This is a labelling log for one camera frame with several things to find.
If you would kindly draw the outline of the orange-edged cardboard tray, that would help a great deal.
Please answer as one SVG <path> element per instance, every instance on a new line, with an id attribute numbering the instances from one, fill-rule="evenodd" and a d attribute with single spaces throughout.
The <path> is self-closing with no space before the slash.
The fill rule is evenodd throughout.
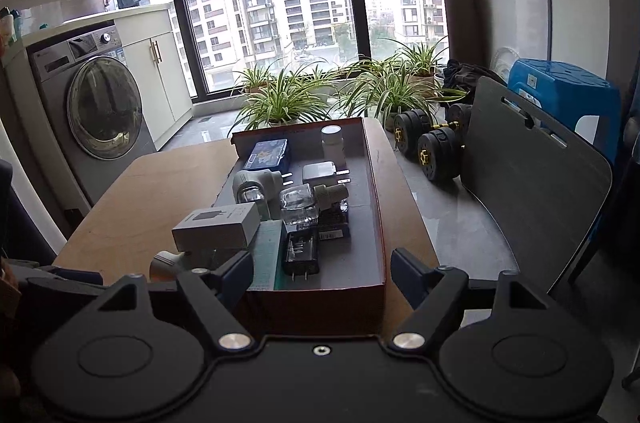
<path id="1" fill-rule="evenodd" d="M 235 310 L 256 333 L 349 335 L 382 327 L 386 249 L 370 144 L 362 120 L 334 124 L 346 156 L 334 182 L 348 195 L 326 210 L 273 199 L 271 221 L 283 225 L 280 251 L 256 251 L 254 282 Z"/>

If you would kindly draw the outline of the small white pill bottle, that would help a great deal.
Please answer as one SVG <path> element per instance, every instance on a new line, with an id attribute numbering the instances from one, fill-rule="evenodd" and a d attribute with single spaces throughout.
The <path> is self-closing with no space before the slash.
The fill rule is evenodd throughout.
<path id="1" fill-rule="evenodd" d="M 326 161 L 333 162 L 338 170 L 344 170 L 347 163 L 341 126 L 336 124 L 323 126 L 320 135 Z"/>

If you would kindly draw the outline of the clear liquid refill bottle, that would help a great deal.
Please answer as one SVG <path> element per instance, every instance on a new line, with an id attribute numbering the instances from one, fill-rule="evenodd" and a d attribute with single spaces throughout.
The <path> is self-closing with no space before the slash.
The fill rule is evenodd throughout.
<path id="1" fill-rule="evenodd" d="M 281 219 L 288 229 L 309 228 L 317 225 L 320 211 L 327 210 L 348 197 L 348 189 L 343 184 L 288 187 L 280 193 Z"/>

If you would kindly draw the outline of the spider plant in terracotta pot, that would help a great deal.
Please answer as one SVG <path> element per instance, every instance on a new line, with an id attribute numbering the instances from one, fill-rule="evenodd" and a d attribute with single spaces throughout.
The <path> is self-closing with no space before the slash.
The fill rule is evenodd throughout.
<path id="1" fill-rule="evenodd" d="M 233 91 L 241 94 L 253 94 L 266 87 L 273 79 L 269 66 L 250 66 L 242 71 L 236 71 Z"/>

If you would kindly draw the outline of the white repellent plug with bottle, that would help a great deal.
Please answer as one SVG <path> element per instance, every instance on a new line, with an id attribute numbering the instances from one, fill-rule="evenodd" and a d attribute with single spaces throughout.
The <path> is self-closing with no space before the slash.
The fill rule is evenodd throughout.
<path id="1" fill-rule="evenodd" d="M 214 270 L 229 261 L 239 250 L 213 250 L 172 253 L 158 252 L 151 261 L 150 277 L 153 280 L 172 280 L 194 268 Z"/>

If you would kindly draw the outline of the black dumbbell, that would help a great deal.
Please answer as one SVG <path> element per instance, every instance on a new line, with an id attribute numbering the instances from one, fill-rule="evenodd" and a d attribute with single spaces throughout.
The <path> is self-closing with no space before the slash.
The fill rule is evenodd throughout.
<path id="1" fill-rule="evenodd" d="M 450 126 L 435 128 L 418 139 L 418 162 L 432 183 L 445 183 L 460 175 L 463 162 L 462 140 Z"/>
<path id="2" fill-rule="evenodd" d="M 394 120 L 394 138 L 397 149 L 407 158 L 415 159 L 418 153 L 418 139 L 421 135 L 437 128 L 450 128 L 459 142 L 464 143 L 469 131 L 472 106 L 455 102 L 445 111 L 445 122 L 437 123 L 433 114 L 422 109 L 410 109 L 398 113 Z"/>

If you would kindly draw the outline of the teal cardboard box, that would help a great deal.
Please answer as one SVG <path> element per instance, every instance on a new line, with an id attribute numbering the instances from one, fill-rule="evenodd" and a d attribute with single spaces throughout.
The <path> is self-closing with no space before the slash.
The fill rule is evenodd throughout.
<path id="1" fill-rule="evenodd" d="M 248 290 L 273 291 L 276 288 L 285 237 L 286 230 L 280 219 L 260 223 L 248 249 L 254 264 L 253 281 Z"/>

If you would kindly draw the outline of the white green mosquito repellent plug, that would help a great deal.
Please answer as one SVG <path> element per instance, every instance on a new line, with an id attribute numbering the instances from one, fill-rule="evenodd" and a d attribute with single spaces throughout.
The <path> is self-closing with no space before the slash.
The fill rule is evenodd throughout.
<path id="1" fill-rule="evenodd" d="M 263 221 L 280 218 L 280 193 L 294 182 L 292 174 L 279 171 L 242 170 L 233 176 L 232 194 L 236 203 L 255 203 Z"/>

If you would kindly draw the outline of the colourful card pack box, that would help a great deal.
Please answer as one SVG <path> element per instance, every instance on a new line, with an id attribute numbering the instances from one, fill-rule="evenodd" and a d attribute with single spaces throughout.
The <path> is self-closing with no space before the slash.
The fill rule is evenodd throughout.
<path id="1" fill-rule="evenodd" d="M 343 200 L 327 210 L 320 211 L 317 231 L 321 241 L 349 238 L 348 202 Z"/>

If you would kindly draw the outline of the blue plastic stool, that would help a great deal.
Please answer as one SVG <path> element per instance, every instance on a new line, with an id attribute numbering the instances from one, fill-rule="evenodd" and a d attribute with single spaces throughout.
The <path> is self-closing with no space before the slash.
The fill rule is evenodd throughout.
<path id="1" fill-rule="evenodd" d="M 604 134 L 593 145 L 615 162 L 622 99 L 613 83 L 568 62 L 518 58 L 508 88 L 571 130 L 582 117 L 598 117 Z"/>

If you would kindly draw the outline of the white grey small box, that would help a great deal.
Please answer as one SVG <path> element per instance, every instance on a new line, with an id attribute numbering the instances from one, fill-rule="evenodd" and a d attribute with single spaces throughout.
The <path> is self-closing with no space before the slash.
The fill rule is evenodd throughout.
<path id="1" fill-rule="evenodd" d="M 190 213 L 171 229 L 171 235 L 180 252 L 245 250 L 261 221 L 253 202 L 212 206 Z"/>

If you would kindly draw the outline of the black power adapter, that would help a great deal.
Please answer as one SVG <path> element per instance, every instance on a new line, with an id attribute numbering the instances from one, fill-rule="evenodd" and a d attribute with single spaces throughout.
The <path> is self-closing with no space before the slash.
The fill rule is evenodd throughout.
<path id="1" fill-rule="evenodd" d="M 292 280 L 307 279 L 317 275 L 319 265 L 319 242 L 316 229 L 291 231 L 286 238 L 282 269 Z"/>

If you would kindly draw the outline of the white cube charger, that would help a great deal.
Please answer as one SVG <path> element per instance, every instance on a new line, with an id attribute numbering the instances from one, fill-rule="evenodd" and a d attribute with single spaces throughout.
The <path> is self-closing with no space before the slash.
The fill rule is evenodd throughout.
<path id="1" fill-rule="evenodd" d="M 302 180 L 310 187 L 348 184 L 350 182 L 349 169 L 339 171 L 332 161 L 309 163 L 303 166 Z"/>

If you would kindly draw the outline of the spider plant in white pot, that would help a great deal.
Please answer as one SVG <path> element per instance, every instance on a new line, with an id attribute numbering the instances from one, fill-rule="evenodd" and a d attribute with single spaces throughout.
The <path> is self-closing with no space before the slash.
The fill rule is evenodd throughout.
<path id="1" fill-rule="evenodd" d="M 335 92 L 335 72 L 315 66 L 272 72 L 273 79 L 253 94 L 242 94 L 243 105 L 230 126 L 228 135 L 237 128 L 258 128 L 314 123 L 331 119 L 330 97 Z"/>

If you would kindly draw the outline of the brown rolled mat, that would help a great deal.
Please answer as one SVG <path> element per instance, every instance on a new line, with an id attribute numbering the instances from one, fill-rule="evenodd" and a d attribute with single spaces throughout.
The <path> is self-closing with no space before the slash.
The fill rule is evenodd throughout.
<path id="1" fill-rule="evenodd" d="M 483 35 L 475 0 L 444 0 L 449 57 L 466 64 L 480 65 Z"/>

